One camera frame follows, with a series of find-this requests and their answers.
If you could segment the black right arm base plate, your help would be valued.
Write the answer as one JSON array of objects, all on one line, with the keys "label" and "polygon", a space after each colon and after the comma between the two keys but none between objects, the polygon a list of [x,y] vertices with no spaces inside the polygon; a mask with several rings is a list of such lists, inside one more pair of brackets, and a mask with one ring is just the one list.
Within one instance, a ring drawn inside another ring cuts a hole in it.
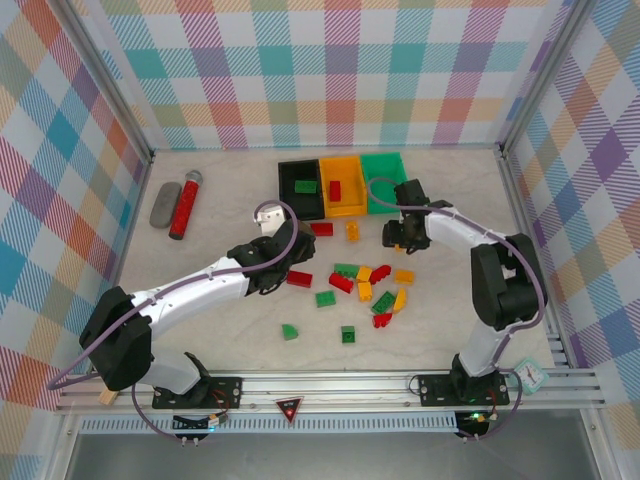
[{"label": "black right arm base plate", "polygon": [[505,377],[498,372],[470,379],[454,380],[449,373],[419,375],[417,379],[423,407],[506,406],[510,403]]}]

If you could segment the aluminium frame post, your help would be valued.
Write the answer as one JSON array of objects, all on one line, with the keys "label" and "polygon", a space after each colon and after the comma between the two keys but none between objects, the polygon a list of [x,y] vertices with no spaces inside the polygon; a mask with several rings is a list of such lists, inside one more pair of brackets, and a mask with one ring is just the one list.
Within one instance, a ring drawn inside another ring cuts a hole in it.
[{"label": "aluminium frame post", "polygon": [[597,0],[562,0],[558,13],[531,62],[531,69],[522,84],[522,93],[518,93],[514,99],[511,112],[507,115],[506,123],[499,134],[497,148],[502,158],[508,158],[524,134],[534,111],[556,78],[596,3]]},{"label": "aluminium frame post", "polygon": [[81,16],[76,12],[72,0],[58,1],[60,8],[65,9],[66,15],[69,17],[68,22],[70,28],[78,37],[77,43],[79,44],[79,49],[89,65],[88,69],[90,73],[97,80],[98,87],[106,94],[108,102],[114,108],[116,117],[121,122],[125,133],[129,135],[137,152],[147,164],[152,164],[154,151],[146,140],[133,111],[129,108],[128,103],[120,92],[113,75],[104,61],[100,50],[92,40]]}]

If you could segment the grey oval case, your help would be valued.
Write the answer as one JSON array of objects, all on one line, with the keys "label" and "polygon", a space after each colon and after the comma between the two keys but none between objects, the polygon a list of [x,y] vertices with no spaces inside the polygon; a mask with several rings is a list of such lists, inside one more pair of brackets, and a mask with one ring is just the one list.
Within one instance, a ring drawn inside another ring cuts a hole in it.
[{"label": "grey oval case", "polygon": [[178,182],[166,182],[160,187],[149,217],[153,228],[164,229],[171,225],[181,192],[182,186]]}]

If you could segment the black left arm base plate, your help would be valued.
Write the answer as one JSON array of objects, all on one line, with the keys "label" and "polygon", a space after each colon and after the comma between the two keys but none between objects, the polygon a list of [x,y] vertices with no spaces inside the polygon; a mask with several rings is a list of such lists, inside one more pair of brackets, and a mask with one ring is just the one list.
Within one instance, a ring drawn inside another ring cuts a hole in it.
[{"label": "black left arm base plate", "polygon": [[157,410],[238,409],[241,395],[241,377],[206,377],[201,378],[184,394],[176,394],[168,389],[155,387],[152,408]]}]

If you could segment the black red triangle sign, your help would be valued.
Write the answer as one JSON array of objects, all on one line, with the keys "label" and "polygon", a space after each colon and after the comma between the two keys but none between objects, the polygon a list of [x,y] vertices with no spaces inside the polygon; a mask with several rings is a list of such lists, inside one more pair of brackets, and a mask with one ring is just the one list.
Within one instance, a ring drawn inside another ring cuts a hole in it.
[{"label": "black red triangle sign", "polygon": [[289,425],[293,425],[300,406],[304,400],[303,396],[291,397],[286,399],[279,399],[276,401],[276,406],[280,413],[284,416]]}]

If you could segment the green plastic bin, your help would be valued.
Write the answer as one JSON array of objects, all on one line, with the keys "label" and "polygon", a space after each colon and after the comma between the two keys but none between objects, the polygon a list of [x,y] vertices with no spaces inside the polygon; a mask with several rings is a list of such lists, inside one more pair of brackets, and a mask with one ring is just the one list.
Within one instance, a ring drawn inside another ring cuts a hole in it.
[{"label": "green plastic bin", "polygon": [[394,184],[405,182],[407,175],[401,155],[397,152],[364,154],[361,156],[361,168],[366,193],[372,193],[385,203],[395,204],[394,186],[391,183],[380,181],[369,186],[369,182],[375,178],[391,180]]}]

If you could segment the aluminium mounting rail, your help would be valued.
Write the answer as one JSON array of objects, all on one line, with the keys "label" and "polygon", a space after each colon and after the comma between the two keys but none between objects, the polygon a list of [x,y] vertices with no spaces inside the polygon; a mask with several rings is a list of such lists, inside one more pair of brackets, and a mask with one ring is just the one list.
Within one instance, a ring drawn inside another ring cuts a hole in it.
[{"label": "aluminium mounting rail", "polygon": [[[412,371],[223,371],[221,377],[240,377],[242,394],[238,414],[275,413],[280,399],[300,397],[303,413],[375,413],[421,409]],[[550,369],[537,393],[524,396],[524,410],[597,409],[606,405],[594,371]],[[99,379],[63,390],[58,414],[125,414],[134,411],[131,393],[124,390],[114,403],[103,405]]]}]

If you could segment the black plastic bin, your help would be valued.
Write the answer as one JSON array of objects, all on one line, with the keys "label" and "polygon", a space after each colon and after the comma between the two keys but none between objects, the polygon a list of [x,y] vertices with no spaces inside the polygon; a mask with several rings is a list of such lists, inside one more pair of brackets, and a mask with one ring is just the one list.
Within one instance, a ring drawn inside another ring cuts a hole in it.
[{"label": "black plastic bin", "polygon": [[[279,162],[277,166],[279,199],[288,204],[301,220],[321,220],[325,218],[325,208],[321,187],[318,159]],[[296,194],[296,180],[314,180],[318,183],[314,195]]]}]

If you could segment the yellow plastic bin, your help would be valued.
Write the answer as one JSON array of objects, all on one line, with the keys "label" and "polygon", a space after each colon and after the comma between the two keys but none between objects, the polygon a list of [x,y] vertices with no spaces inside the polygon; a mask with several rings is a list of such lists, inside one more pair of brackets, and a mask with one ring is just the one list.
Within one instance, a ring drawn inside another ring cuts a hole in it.
[{"label": "yellow plastic bin", "polygon": [[[359,156],[319,159],[322,194],[326,218],[363,216],[368,200]],[[340,183],[341,200],[330,200],[330,184]]]}]

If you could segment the red cylinder bottle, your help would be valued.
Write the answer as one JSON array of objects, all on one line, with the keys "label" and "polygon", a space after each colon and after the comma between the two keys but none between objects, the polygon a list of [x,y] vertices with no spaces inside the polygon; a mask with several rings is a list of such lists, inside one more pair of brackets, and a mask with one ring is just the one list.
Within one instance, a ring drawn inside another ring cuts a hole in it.
[{"label": "red cylinder bottle", "polygon": [[171,239],[182,240],[184,238],[191,212],[202,183],[203,177],[198,170],[192,170],[186,174],[184,188],[177,203],[169,230],[169,237]]}]

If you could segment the small teal alarm clock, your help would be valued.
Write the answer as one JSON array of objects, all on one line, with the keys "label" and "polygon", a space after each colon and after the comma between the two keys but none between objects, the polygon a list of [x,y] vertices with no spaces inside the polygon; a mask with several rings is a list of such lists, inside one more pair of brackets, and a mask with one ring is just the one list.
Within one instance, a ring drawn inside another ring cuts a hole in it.
[{"label": "small teal alarm clock", "polygon": [[548,374],[532,359],[524,359],[516,368],[515,373],[520,378],[525,395],[533,395],[549,379]]}]

